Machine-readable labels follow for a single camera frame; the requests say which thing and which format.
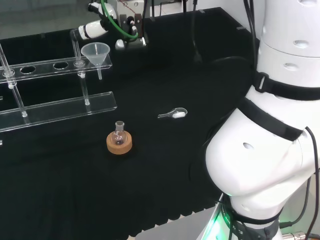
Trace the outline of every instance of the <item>black cable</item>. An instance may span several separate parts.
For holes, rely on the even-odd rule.
[[[309,237],[310,237],[311,239],[320,239],[320,235],[318,235],[318,234],[312,234],[312,233],[310,233],[310,234],[309,234]]]
[[[146,12],[147,12],[147,6],[148,6],[148,0],[144,0],[144,6],[143,6],[143,14],[142,14],[142,36],[145,36],[145,18],[146,18]]]
[[[253,22],[253,25],[255,25],[255,5],[254,5],[254,0],[250,0],[250,10],[251,10],[252,22]]]
[[[191,40],[194,47],[194,57],[193,61],[195,63],[202,63],[202,57],[198,51],[198,47],[195,39],[195,28],[196,28],[196,8],[197,8],[198,0],[193,0],[193,11],[191,16]]]
[[[222,58],[218,58],[218,59],[211,61],[210,65],[224,62],[226,60],[242,60],[242,61],[245,61],[245,62],[248,62],[249,64],[251,64],[251,62],[243,56],[227,56],[227,57],[222,57]]]
[[[280,225],[279,225],[280,229],[291,227],[292,225],[299,222],[301,220],[301,218],[303,217],[303,215],[305,214],[305,211],[306,211],[307,205],[308,205],[310,182],[311,182],[311,177],[308,179],[307,184],[306,184],[304,205],[303,205],[303,209],[300,213],[300,216],[298,216],[298,218],[294,221],[280,222]]]
[[[317,141],[316,141],[315,135],[313,134],[313,132],[310,130],[309,127],[306,127],[305,129],[308,131],[312,139],[313,153],[314,153],[314,166],[316,169],[315,171],[315,209],[314,209],[314,216],[313,216],[312,222],[305,236],[305,240],[308,240],[309,235],[312,231],[312,228],[314,227],[315,222],[317,220],[318,212],[319,212],[319,162],[318,162],[319,160],[318,160],[318,147],[317,147]]]
[[[183,13],[186,13],[187,12],[187,0],[182,0],[182,5],[183,5]]]
[[[152,17],[155,17],[155,0],[151,0]]]
[[[234,218],[233,218],[232,214],[229,217],[230,217],[230,226],[229,226],[230,229],[229,229],[229,238],[228,238],[228,240],[232,240],[232,235],[233,235],[232,229],[234,228]]]
[[[255,25],[253,22],[253,16],[251,13],[251,9],[249,7],[248,0],[243,0],[243,3],[244,3],[246,15],[248,17],[249,25],[250,25],[250,31],[251,31],[251,37],[252,37],[253,67],[254,67],[254,70],[256,70],[257,69],[257,62],[258,62],[258,60],[257,60],[258,55],[257,55],[257,42],[256,42],[256,38],[257,38],[256,28],[255,28]]]

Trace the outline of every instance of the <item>rack hole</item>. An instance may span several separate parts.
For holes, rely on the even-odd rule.
[[[22,74],[32,74],[36,70],[35,66],[25,66],[20,69]]]
[[[312,5],[317,4],[317,1],[318,1],[318,0],[298,0],[298,1],[299,1],[299,3],[301,3],[302,5],[312,6]]]
[[[53,64],[53,67],[55,69],[58,69],[58,70],[63,70],[63,69],[66,69],[67,67],[69,66],[69,64],[67,62],[57,62],[55,64]]]

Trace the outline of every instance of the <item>green light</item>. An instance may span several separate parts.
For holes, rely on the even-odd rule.
[[[220,223],[218,221],[210,220],[208,225],[206,226],[205,232],[201,238],[201,240],[207,240],[210,238],[218,239],[217,236],[220,233]]]

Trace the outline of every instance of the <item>gray panel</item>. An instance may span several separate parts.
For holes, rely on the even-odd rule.
[[[27,0],[0,0],[0,13],[11,11],[24,11],[27,9]]]
[[[196,240],[209,222],[214,207],[139,233],[135,240]]]
[[[59,5],[76,4],[77,0],[30,0],[30,3],[32,9],[38,9]]]

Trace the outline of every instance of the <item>black strap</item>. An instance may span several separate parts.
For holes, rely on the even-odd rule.
[[[273,221],[275,221],[280,216],[280,214],[281,214],[281,212],[283,210],[283,208],[282,208],[281,211],[277,215],[275,215],[274,217],[268,218],[268,219],[253,219],[253,218],[242,216],[242,215],[238,214],[231,207],[231,200],[230,200],[230,196],[229,195],[224,194],[223,195],[223,200],[224,200],[223,209],[226,211],[226,213],[229,216],[232,216],[234,221],[243,222],[243,223],[247,223],[247,224],[264,225],[264,224],[272,223]]]
[[[264,72],[256,72],[253,86],[259,93],[300,101],[320,100],[320,87],[303,87],[285,84],[269,78]]]
[[[284,122],[276,119],[247,98],[243,98],[237,108],[251,121],[264,128],[265,130],[289,141],[295,141],[301,134],[302,130],[289,126]]]

